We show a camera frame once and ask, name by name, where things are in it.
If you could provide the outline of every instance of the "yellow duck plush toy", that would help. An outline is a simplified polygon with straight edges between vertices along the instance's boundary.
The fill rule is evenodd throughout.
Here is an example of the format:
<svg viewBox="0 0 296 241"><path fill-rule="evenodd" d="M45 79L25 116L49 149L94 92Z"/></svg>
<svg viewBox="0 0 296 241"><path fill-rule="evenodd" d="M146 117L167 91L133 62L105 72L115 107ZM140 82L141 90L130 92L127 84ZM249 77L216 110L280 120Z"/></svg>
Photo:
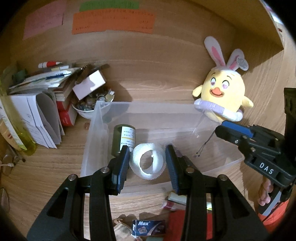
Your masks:
<svg viewBox="0 0 296 241"><path fill-rule="evenodd" d="M254 106L253 102L244 95L244 81L236 72L238 68L242 70L249 68L244 59L244 53L241 49L235 49L225 64L218 41L208 36L204 43L216 67L211 69L203 85L192 92L194 97L198 97L201 93L201 98L194 102L195 107L213 111L220 122L240 121L243 116L240 106L251 108Z"/></svg>

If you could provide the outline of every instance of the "clear plastic bin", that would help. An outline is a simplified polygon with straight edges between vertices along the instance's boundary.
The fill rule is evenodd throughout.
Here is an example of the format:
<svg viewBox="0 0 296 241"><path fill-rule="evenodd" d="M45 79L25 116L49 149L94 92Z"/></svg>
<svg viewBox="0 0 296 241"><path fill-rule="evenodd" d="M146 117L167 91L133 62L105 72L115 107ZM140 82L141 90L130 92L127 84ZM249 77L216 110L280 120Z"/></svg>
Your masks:
<svg viewBox="0 0 296 241"><path fill-rule="evenodd" d="M196 156L196 152L219 125L212 120L213 116L215 115L212 112L197 110L193 104L97 102L85 145L81 176L92 175L107 166L113 158L113 129L118 124L128 124L136 128L136 145L157 143L165 148L166 145L173 144L183 155L188 156L201 172L217 173L221 167L233 165L244 157L237 146L216 137L215 134L205 145L201 155ZM167 168L158 178L150 181L138 177L129 169L121 193L147 194L171 190Z"/></svg>

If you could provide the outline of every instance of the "clear bottle with yellow liquid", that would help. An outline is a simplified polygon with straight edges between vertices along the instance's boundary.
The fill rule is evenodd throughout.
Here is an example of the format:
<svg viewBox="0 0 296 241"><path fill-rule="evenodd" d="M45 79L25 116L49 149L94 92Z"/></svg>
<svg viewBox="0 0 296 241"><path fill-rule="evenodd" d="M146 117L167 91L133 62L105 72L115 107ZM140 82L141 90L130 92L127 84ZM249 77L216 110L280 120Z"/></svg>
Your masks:
<svg viewBox="0 0 296 241"><path fill-rule="evenodd" d="M15 69L14 66L6 68L0 79L0 115L2 116L2 120L0 121L0 133L15 149L30 156L36 151L36 143L23 128L18 112L2 86L2 80L4 78L11 78L14 72L13 69Z"/></svg>

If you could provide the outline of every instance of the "orange beak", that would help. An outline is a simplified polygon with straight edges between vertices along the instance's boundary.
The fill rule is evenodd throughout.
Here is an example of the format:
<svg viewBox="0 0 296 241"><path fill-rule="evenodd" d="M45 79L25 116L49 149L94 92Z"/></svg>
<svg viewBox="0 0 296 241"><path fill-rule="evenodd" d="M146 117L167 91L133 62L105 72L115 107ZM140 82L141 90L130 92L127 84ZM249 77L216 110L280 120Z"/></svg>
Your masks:
<svg viewBox="0 0 296 241"><path fill-rule="evenodd" d="M210 93L214 97L222 97L224 96L224 92L222 92L219 87L216 87L215 89L210 89Z"/></svg>

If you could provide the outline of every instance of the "plush toy tag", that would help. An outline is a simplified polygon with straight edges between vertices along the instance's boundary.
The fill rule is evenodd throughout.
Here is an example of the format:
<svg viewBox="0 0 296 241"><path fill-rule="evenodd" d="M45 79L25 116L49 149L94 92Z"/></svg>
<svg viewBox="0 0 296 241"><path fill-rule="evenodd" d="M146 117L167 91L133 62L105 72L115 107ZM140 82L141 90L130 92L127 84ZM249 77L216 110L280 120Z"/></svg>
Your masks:
<svg viewBox="0 0 296 241"><path fill-rule="evenodd" d="M244 58L237 57L237 65L242 70L248 70L249 64Z"/></svg>

